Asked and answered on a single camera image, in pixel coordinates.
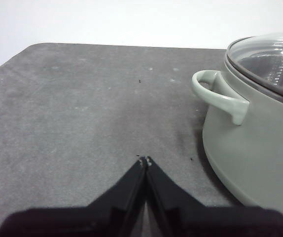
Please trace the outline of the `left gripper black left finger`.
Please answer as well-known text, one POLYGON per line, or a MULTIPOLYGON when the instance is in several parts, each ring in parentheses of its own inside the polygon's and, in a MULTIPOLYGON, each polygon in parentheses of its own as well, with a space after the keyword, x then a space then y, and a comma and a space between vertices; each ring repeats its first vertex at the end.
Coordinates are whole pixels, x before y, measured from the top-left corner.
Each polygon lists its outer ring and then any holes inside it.
POLYGON ((88 206, 15 212, 1 224, 0 237, 129 237, 145 202, 146 167, 139 158, 88 206))

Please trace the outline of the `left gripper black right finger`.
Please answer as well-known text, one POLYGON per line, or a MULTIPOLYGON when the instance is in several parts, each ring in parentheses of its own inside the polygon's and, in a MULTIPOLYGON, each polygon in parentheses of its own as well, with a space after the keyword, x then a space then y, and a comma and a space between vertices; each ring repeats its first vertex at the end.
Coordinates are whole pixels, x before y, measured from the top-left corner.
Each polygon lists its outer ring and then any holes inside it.
POLYGON ((257 206, 208 207, 146 157, 148 205, 165 237, 283 237, 283 214, 257 206))

